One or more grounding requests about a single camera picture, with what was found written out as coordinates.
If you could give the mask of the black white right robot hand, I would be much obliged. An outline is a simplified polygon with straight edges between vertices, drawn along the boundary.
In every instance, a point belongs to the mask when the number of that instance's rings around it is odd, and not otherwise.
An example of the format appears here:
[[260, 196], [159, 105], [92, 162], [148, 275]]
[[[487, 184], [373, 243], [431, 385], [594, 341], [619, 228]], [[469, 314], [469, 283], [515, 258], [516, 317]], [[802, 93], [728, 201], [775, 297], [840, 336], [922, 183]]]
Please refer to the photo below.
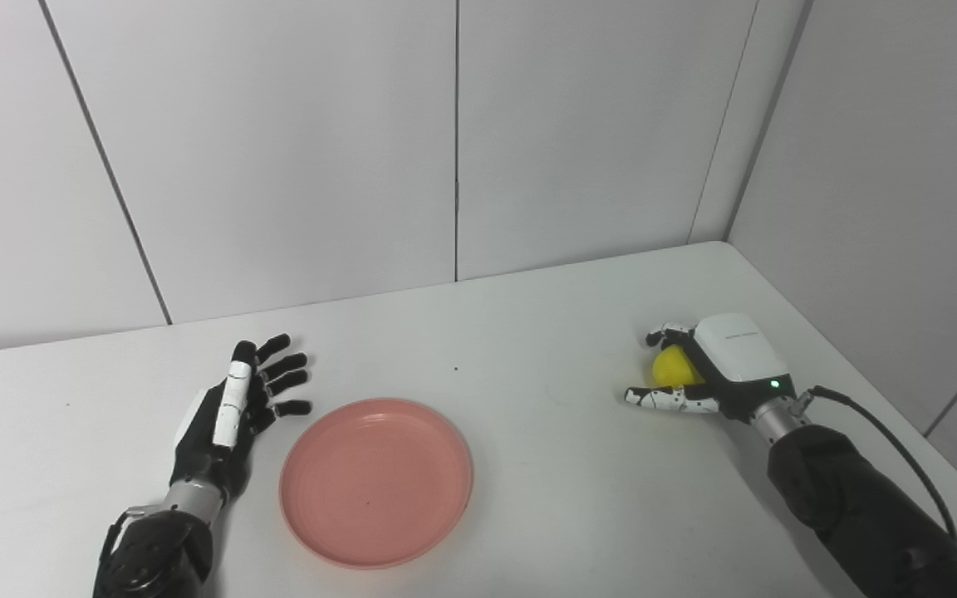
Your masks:
[[657, 351], [654, 386], [626, 389], [627, 404], [751, 423], [764, 406], [797, 398], [785, 360], [748, 315], [707, 316], [693, 326], [665, 323], [645, 343]]

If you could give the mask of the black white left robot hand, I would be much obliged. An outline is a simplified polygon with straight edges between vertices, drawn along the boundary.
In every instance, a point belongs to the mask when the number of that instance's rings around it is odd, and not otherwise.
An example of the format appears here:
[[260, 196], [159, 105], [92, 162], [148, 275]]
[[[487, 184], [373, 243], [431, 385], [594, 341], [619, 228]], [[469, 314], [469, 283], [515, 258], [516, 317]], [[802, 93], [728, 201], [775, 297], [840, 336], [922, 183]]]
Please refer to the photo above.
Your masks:
[[200, 395], [176, 443], [171, 483], [212, 483], [227, 499], [244, 491], [255, 439], [281, 418], [312, 412], [311, 401], [278, 398], [309, 379], [307, 355], [289, 353], [291, 345], [280, 334], [234, 347], [227, 374]]

